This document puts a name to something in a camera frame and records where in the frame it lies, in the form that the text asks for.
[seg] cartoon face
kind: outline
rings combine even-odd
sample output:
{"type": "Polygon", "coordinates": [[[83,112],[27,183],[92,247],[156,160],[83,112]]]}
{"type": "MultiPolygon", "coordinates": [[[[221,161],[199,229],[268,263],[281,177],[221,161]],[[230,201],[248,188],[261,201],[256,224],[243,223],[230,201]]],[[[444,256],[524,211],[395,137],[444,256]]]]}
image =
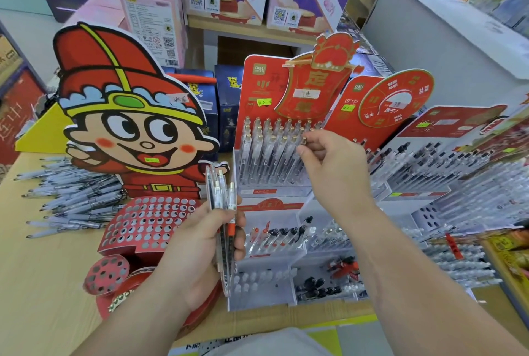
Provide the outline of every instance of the cartoon face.
{"type": "Polygon", "coordinates": [[[169,116],[128,111],[86,114],[78,127],[66,136],[93,146],[116,161],[141,170],[182,169],[199,152],[214,149],[200,129],[169,116]]]}

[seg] cartoon eye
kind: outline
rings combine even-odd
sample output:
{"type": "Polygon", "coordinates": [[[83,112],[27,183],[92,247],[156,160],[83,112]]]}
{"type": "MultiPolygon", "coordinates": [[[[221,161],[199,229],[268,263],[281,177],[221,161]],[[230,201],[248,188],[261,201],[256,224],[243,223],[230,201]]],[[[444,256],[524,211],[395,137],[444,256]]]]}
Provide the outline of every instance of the cartoon eye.
{"type": "Polygon", "coordinates": [[[151,116],[145,120],[145,130],[151,139],[161,143],[173,143],[178,139],[176,126],[166,118],[151,116]]]}
{"type": "Polygon", "coordinates": [[[103,124],[118,139],[136,140],[140,136],[136,123],[123,114],[104,115],[103,124]]]}

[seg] hand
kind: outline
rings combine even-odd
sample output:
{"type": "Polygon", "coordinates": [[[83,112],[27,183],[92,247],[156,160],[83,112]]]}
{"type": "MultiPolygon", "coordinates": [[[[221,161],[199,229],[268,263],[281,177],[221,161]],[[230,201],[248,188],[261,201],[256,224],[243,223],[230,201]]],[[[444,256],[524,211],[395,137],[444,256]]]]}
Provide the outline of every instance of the hand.
{"type": "Polygon", "coordinates": [[[97,161],[97,160],[94,160],[92,158],[90,158],[90,155],[81,150],[81,149],[78,149],[77,147],[71,145],[71,144],[68,144],[66,146],[66,152],[72,156],[73,158],[77,158],[77,159],[80,159],[84,162],[86,162],[87,164],[92,164],[92,165],[98,165],[98,164],[101,164],[101,161],[97,161]]]}
{"type": "MultiPolygon", "coordinates": [[[[170,289],[182,296],[193,311],[207,299],[219,280],[219,273],[212,264],[215,256],[216,233],[218,228],[234,216],[231,210],[210,210],[206,202],[195,210],[173,234],[155,274],[170,285],[170,289]]],[[[237,212],[235,233],[235,260],[246,255],[244,241],[246,234],[242,227],[246,217],[237,212]]]]}
{"type": "Polygon", "coordinates": [[[314,195],[333,216],[343,221],[376,207],[371,194],[364,148],[334,132],[305,132],[306,146],[298,146],[314,195]]]}

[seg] left hand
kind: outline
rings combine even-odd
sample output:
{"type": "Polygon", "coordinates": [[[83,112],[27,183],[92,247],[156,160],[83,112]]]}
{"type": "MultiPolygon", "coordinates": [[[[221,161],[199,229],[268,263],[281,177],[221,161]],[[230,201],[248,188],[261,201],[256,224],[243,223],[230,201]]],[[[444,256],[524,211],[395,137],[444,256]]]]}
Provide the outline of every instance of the left hand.
{"type": "MultiPolygon", "coordinates": [[[[232,210],[210,210],[205,202],[197,208],[173,234],[154,274],[171,285],[172,290],[182,296],[189,311],[197,309],[207,299],[219,280],[219,273],[212,264],[215,256],[216,234],[223,223],[234,216],[232,210]]],[[[242,227],[246,217],[237,212],[235,233],[235,261],[246,255],[246,234],[242,227]]]]}

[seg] red cheek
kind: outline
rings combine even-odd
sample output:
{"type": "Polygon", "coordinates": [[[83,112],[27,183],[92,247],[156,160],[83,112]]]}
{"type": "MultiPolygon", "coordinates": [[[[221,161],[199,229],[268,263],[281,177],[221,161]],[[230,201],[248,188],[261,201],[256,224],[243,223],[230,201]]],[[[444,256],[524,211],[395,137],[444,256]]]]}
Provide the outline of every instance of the red cheek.
{"type": "Polygon", "coordinates": [[[191,145],[182,145],[180,146],[180,150],[182,150],[184,153],[193,153],[196,151],[196,149],[191,145]]]}
{"type": "Polygon", "coordinates": [[[115,146],[115,144],[114,144],[114,142],[112,140],[105,139],[105,138],[97,138],[96,139],[96,144],[99,147],[107,147],[107,148],[111,148],[111,147],[115,146]]]}

